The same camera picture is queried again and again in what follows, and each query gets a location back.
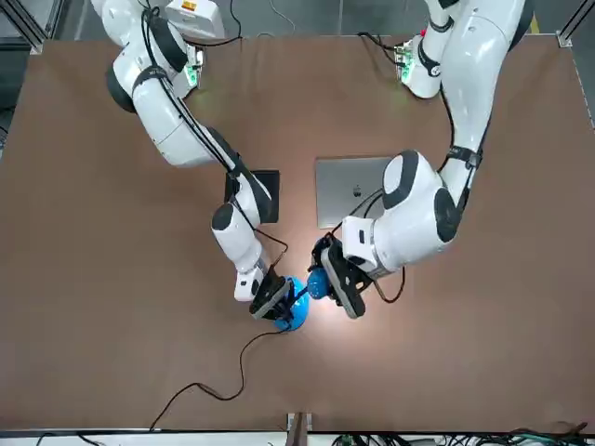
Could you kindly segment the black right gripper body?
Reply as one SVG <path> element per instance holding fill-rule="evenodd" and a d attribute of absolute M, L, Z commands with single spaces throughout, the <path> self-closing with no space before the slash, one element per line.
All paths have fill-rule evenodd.
<path fill-rule="evenodd" d="M 285 276 L 280 276 L 274 267 L 270 267 L 264 276 L 257 294 L 249 307 L 249 312 L 254 319 L 274 321 L 274 307 L 282 304 L 281 300 L 291 282 Z"/>

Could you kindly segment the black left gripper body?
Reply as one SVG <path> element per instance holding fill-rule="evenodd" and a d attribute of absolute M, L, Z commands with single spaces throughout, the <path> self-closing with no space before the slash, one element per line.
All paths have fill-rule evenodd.
<path fill-rule="evenodd" d="M 356 265 L 344 257 L 341 242 L 333 242 L 323 251 L 322 264 L 330 285 L 336 289 L 341 288 L 346 295 L 343 308 L 348 317 L 351 319 L 362 317 L 366 310 L 362 291 L 371 281 Z"/>

